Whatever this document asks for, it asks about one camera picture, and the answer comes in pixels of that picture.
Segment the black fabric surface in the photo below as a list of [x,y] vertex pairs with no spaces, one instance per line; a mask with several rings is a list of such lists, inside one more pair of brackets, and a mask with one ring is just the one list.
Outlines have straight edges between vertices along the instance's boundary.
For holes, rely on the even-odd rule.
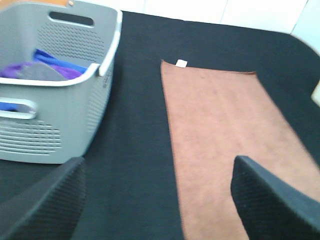
[[[283,33],[124,12],[110,101],[85,156],[87,202],[74,240],[183,239],[161,59],[256,71],[320,164],[320,108],[310,98],[320,59],[309,47]],[[0,200],[52,170],[27,166],[0,161]]]

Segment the laundry basket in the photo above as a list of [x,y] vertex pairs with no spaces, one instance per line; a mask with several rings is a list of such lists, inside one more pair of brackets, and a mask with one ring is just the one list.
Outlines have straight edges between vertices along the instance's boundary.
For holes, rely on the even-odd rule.
[[71,80],[0,78],[0,160],[62,164],[82,156],[104,115],[122,12],[69,1],[17,2],[0,10],[0,69],[32,60],[35,49],[87,67]]

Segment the brown towel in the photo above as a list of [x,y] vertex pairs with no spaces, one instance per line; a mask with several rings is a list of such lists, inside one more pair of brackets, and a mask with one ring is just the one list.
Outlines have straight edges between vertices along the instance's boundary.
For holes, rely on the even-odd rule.
[[179,68],[162,83],[187,240],[247,240],[230,184],[247,155],[320,200],[320,172],[254,72]]

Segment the white wall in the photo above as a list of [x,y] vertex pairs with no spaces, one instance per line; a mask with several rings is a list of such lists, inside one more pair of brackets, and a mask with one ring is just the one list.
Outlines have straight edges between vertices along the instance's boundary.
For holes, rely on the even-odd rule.
[[320,54],[320,0],[85,0],[124,11],[293,34]]
[[145,0],[144,13],[218,24],[226,3],[227,0]]
[[320,0],[309,0],[292,35],[301,39],[320,55]]
[[307,0],[228,0],[220,23],[291,33],[306,2]]

